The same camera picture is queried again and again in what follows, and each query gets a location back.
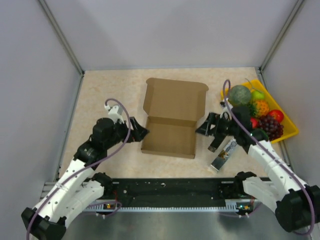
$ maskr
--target yellow tray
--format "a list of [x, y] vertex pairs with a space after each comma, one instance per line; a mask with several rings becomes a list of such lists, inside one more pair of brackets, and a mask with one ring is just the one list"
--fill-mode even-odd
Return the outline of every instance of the yellow tray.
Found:
[[[283, 135], [282, 137], [279, 137], [275, 140], [273, 140], [271, 143], [275, 144], [277, 142], [280, 142], [282, 140], [285, 140], [287, 138], [290, 138], [294, 135], [297, 135], [299, 133], [299, 129], [296, 127], [296, 125], [291, 121], [291, 119], [288, 117], [288, 115], [282, 110], [282, 108], [278, 105], [278, 103], [274, 100], [274, 98], [270, 95], [270, 93], [265, 89], [265, 87], [262, 85], [262, 83], [258, 79], [254, 79], [251, 81], [253, 87], [261, 92], [264, 93], [265, 95], [265, 100], [269, 104], [270, 111], [274, 109], [281, 110], [284, 114], [284, 119], [281, 122], [281, 124], [284, 126], [283, 128]], [[245, 82], [242, 84], [243, 86], [247, 87], [248, 89], [251, 89], [252, 86], [250, 85], [249, 82]], [[221, 90], [221, 99], [223, 100], [224, 94], [223, 91]]]

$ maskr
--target open cardboard box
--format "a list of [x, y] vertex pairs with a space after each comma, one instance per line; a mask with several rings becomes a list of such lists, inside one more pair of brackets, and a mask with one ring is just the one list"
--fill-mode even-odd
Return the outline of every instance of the open cardboard box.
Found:
[[205, 114], [208, 86], [200, 82], [149, 78], [143, 109], [148, 114], [141, 151], [193, 159], [197, 121]]

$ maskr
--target grape cluster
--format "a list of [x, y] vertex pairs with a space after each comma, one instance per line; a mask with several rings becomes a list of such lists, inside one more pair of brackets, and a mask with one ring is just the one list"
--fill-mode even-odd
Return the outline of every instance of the grape cluster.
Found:
[[284, 134], [284, 126], [270, 115], [260, 117], [258, 128], [266, 132], [270, 141], [278, 139]]

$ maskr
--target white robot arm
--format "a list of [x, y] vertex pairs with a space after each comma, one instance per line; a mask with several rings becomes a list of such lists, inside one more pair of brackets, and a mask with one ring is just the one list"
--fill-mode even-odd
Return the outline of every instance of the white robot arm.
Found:
[[287, 232], [312, 225], [312, 222], [320, 222], [320, 188], [316, 185], [309, 186], [299, 178], [274, 151], [268, 136], [261, 129], [253, 129], [246, 106], [236, 106], [231, 111], [232, 114], [226, 107], [222, 114], [210, 112], [196, 132], [214, 136], [208, 147], [212, 152], [226, 136], [233, 136], [237, 144], [260, 163], [272, 182], [272, 185], [268, 185], [252, 172], [239, 172], [234, 178], [234, 192], [253, 196], [266, 205]]
[[[94, 174], [98, 167], [97, 162], [107, 157], [108, 149], [124, 141], [129, 129], [121, 116], [123, 109], [119, 105], [104, 107], [108, 111], [108, 118], [100, 118], [96, 122], [89, 139], [78, 148], [69, 167], [47, 196], [33, 208], [27, 207], [21, 214], [26, 229], [31, 224], [30, 233], [36, 238], [62, 239], [71, 222], [85, 208], [104, 194], [110, 194], [111, 178], [101, 172]], [[129, 120], [133, 129], [127, 143], [140, 142], [149, 131], [140, 126], [134, 117]], [[89, 182], [81, 187], [91, 176], [93, 177]], [[116, 210], [116, 196], [110, 201], [115, 203], [113, 209]]]

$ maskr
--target beige floor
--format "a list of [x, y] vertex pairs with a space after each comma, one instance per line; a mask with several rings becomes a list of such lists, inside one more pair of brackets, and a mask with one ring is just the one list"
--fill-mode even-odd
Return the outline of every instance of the beige floor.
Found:
[[[77, 148], [89, 138], [97, 119], [107, 116], [104, 109], [104, 102], [107, 98], [121, 101], [129, 114], [134, 116], [142, 126], [145, 125], [147, 114], [143, 110], [143, 102], [147, 87], [146, 80], [151, 77], [207, 84], [209, 91], [206, 95], [205, 116], [198, 122], [201, 124], [209, 112], [221, 112], [220, 91], [226, 79], [230, 79], [231, 84], [236, 85], [245, 82], [245, 78], [256, 79], [257, 75], [253, 67], [87, 71], [60, 174], [67, 169]], [[105, 172], [112, 178], [219, 178], [234, 177], [241, 171], [252, 171], [258, 176], [266, 175], [262, 167], [240, 147], [216, 173], [209, 166], [220, 149], [216, 153], [207, 149], [212, 140], [211, 137], [197, 135], [195, 159], [144, 154], [140, 150], [141, 143], [127, 144], [117, 155], [103, 162], [97, 171]], [[280, 155], [278, 144], [274, 144], [273, 147]]]

